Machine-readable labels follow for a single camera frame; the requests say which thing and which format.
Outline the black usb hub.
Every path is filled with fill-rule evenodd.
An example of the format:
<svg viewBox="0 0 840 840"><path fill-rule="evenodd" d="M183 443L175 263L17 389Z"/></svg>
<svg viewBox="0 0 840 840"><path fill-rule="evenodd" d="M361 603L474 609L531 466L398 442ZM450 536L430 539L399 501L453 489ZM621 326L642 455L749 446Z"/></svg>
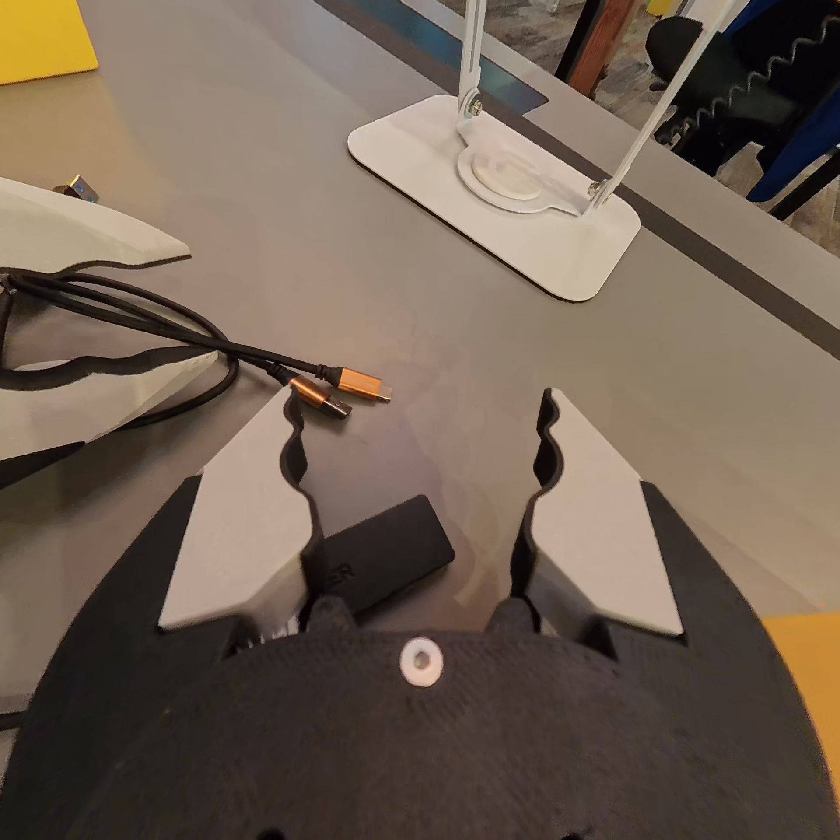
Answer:
<svg viewBox="0 0 840 840"><path fill-rule="evenodd" d="M311 596L339 597L353 616L404 594L455 559L425 495L411 497L326 538L308 572Z"/></svg>

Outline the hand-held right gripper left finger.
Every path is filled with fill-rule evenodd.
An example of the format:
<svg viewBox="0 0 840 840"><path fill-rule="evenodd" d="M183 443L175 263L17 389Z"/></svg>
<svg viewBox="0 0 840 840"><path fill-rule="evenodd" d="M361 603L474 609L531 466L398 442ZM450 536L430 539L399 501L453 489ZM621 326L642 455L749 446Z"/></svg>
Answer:
<svg viewBox="0 0 840 840"><path fill-rule="evenodd" d="M159 617L172 631L239 616L260 636L298 630L303 561L321 540L300 488L298 392L282 388L204 466Z"/></svg>

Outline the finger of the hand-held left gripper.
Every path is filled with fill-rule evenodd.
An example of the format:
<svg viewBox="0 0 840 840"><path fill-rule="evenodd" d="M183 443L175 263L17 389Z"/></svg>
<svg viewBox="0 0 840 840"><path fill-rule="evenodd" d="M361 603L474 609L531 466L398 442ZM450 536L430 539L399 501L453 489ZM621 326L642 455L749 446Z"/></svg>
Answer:
<svg viewBox="0 0 840 840"><path fill-rule="evenodd" d="M189 247L135 217L79 197L1 179L1 271L139 270L191 258Z"/></svg>
<svg viewBox="0 0 840 840"><path fill-rule="evenodd" d="M2 372L2 460L87 444L181 392L217 352L147 350Z"/></svg>

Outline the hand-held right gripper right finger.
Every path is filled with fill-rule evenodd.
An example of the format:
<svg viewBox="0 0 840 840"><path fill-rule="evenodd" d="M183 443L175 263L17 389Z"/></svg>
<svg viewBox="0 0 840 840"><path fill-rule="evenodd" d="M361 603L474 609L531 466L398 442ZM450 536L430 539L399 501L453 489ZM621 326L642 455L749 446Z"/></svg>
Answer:
<svg viewBox="0 0 840 840"><path fill-rule="evenodd" d="M558 388L542 394L539 488L511 555L511 594L549 635L580 639L599 620L666 638L684 632L643 481Z"/></svg>

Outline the brown wooden post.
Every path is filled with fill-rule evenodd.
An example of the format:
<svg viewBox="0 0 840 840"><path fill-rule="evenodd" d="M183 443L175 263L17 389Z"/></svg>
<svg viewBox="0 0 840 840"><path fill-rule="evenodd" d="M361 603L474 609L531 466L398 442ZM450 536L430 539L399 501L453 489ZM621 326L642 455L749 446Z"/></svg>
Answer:
<svg viewBox="0 0 840 840"><path fill-rule="evenodd" d="M636 1L587 1L575 26L567 83L594 99L637 11Z"/></svg>

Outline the white desk stand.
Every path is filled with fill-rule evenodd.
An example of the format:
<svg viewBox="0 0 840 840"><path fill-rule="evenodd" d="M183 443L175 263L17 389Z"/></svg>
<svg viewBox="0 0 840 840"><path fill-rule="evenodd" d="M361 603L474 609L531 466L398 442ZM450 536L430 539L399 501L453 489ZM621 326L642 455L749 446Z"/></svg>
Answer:
<svg viewBox="0 0 840 840"><path fill-rule="evenodd" d="M595 182L483 109L480 48L487 2L466 4L458 95L434 96L348 138L354 160L551 296L591 300L641 228L613 195L718 33L700 35L616 172Z"/></svg>

